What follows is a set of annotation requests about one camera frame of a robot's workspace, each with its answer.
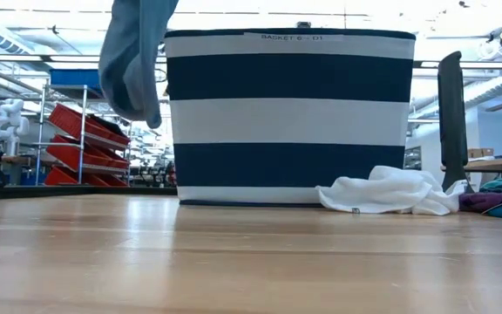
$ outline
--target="white cloth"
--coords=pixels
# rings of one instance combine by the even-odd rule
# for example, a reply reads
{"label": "white cloth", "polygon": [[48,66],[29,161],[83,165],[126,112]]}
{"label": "white cloth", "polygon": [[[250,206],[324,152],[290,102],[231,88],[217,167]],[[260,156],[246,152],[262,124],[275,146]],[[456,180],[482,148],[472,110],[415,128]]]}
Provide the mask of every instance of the white cloth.
{"label": "white cloth", "polygon": [[457,181],[445,193],[426,171],[377,166],[368,180],[340,177],[332,187],[317,191],[324,207],[339,211],[447,215],[458,211],[458,197],[466,184]]}

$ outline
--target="gray sock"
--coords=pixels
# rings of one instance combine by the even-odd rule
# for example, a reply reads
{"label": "gray sock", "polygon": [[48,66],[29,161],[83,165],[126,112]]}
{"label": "gray sock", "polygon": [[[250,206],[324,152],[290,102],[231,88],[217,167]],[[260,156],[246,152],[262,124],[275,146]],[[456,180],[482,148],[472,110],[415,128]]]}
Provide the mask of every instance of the gray sock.
{"label": "gray sock", "polygon": [[178,0],[115,0],[100,53],[100,85],[113,111],[160,126],[154,66]]}

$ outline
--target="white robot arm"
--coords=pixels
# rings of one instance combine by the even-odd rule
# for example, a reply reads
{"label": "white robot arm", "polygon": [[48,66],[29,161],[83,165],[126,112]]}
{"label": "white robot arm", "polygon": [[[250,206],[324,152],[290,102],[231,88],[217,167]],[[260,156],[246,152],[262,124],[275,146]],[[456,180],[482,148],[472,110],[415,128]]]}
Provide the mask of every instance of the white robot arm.
{"label": "white robot arm", "polygon": [[3,151],[3,142],[7,141],[7,154],[17,154],[19,136],[29,132],[28,119],[21,117],[24,102],[21,99],[7,99],[0,105],[0,153]]}

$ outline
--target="navy and white striped basket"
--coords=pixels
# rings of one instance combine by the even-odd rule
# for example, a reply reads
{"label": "navy and white striped basket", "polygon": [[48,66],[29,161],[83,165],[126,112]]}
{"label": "navy and white striped basket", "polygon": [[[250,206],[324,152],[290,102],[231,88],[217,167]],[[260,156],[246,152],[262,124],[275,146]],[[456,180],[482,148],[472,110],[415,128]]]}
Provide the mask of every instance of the navy and white striped basket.
{"label": "navy and white striped basket", "polygon": [[167,33],[181,202],[315,206],[315,186],[402,167],[415,39],[332,29]]}

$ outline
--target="cardboard box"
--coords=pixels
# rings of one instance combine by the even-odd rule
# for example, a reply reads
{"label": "cardboard box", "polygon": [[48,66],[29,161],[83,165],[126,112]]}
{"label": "cardboard box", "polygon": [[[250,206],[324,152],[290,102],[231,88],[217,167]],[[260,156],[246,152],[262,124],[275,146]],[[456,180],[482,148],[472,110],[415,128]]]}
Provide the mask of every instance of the cardboard box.
{"label": "cardboard box", "polygon": [[468,158],[481,158],[487,156],[493,156],[493,148],[470,148],[468,149]]}

